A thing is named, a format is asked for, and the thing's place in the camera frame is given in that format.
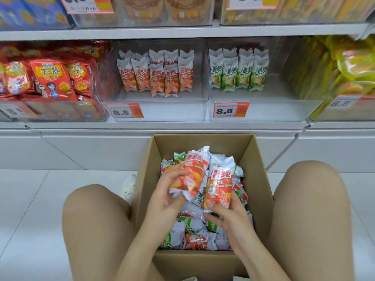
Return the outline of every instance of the white shoe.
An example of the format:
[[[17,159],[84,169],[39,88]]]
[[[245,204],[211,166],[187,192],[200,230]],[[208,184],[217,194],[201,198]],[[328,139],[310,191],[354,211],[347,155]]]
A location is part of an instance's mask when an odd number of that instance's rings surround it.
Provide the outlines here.
[[[124,198],[129,204],[132,202],[134,185],[135,185],[136,179],[137,179],[137,176],[135,174],[132,174],[125,180],[124,184],[122,185],[122,189],[121,189],[122,198]]]

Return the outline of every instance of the hand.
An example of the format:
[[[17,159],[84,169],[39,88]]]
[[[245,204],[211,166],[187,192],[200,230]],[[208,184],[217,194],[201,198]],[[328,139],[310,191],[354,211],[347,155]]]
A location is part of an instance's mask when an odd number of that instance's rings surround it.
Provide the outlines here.
[[[176,222],[181,207],[186,202],[182,194],[176,198],[171,198],[169,186],[179,176],[188,174],[188,170],[181,169],[181,164],[175,165],[161,176],[151,196],[146,217],[139,231],[147,236],[155,249],[165,240],[166,235]]]
[[[246,245],[252,241],[252,237],[256,235],[245,208],[237,194],[232,191],[231,203],[229,209],[220,204],[208,202],[208,207],[213,212],[223,217],[223,220],[214,217],[209,213],[204,213],[204,217],[211,222],[222,227],[228,236],[228,241],[234,253],[244,262],[248,257],[246,253]]]

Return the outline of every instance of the leg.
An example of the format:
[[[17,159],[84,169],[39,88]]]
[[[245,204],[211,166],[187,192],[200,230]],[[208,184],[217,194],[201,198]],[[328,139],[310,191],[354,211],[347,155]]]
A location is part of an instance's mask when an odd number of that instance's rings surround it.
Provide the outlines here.
[[[129,215],[130,205],[101,185],[88,185],[68,196],[63,235],[75,281],[113,280],[135,237]],[[153,264],[148,275],[151,281],[164,280]]]
[[[292,281],[353,281],[350,201],[340,175],[294,164],[274,194],[269,250]]]

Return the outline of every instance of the orange and white price tag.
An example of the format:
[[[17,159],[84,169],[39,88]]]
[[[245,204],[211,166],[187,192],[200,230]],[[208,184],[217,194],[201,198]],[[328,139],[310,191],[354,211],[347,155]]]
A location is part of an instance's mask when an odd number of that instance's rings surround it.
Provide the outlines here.
[[[326,109],[348,109],[355,105],[362,97],[362,95],[338,95]]]
[[[213,118],[230,117],[244,118],[249,108],[250,102],[215,103],[213,108]]]
[[[227,0],[227,10],[276,9],[279,0]]]
[[[68,14],[114,13],[110,0],[61,0]]]
[[[107,103],[105,106],[114,118],[143,118],[139,103]]]
[[[29,119],[38,116],[24,103],[0,103],[0,110],[11,118]]]

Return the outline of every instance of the person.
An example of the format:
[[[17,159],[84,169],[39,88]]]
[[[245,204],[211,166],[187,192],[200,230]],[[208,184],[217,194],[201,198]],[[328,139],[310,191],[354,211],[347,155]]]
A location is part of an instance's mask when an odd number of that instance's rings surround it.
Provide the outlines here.
[[[169,186],[186,174],[176,165],[161,176],[137,234],[129,203],[105,187],[89,185],[70,194],[62,227],[73,279],[163,281],[152,257],[186,202],[183,196],[170,198]],[[251,281],[354,280],[350,202],[339,174],[327,164],[303,161],[288,169],[274,193],[267,247],[237,195],[232,193],[229,209],[209,208],[222,219],[205,217],[222,226]]]

